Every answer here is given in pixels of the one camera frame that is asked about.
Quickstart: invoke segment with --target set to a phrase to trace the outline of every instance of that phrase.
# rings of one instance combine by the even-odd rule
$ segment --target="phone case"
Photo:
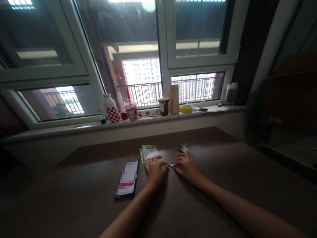
[[[137,167],[137,169],[136,169],[136,179],[135,179],[135,182],[134,182],[133,192],[132,192],[132,193],[123,194],[123,195],[116,195],[116,194],[115,194],[115,199],[123,198],[123,197],[134,196],[134,194],[135,194],[135,188],[136,188],[136,182],[137,182],[137,180],[138,180],[139,165],[140,165],[140,160],[137,159],[137,161],[138,161],[138,167]]]

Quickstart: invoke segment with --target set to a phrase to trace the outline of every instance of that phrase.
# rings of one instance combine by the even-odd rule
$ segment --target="red checkered pattern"
[[[111,109],[107,108],[107,113],[108,113],[108,118],[111,121],[111,123],[116,123],[116,122],[120,121],[119,113],[118,113],[116,108],[114,108],[114,107],[112,107]]]

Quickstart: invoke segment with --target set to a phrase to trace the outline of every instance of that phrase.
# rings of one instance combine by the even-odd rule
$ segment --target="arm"
[[[155,156],[149,160],[149,165],[144,163],[148,173],[147,184],[99,238],[130,237],[134,234],[145,208],[159,188],[168,168],[166,162],[158,162],[160,158],[162,156]]]
[[[176,173],[218,203],[252,237],[307,237],[277,216],[206,179],[191,153],[190,156],[185,153],[178,156],[173,167]]]

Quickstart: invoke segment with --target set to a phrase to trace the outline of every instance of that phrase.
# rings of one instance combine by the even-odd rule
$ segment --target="table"
[[[317,236],[317,187],[216,127],[80,147],[0,216],[1,237],[98,237],[130,203],[115,185],[143,144],[175,162],[187,142],[210,180],[311,237]],[[146,184],[140,163],[136,194]],[[135,237],[248,237],[214,201],[170,169]]]

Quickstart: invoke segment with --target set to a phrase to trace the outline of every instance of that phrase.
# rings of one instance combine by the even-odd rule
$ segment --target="beige thermos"
[[[178,84],[171,85],[171,108],[172,114],[179,114]]]

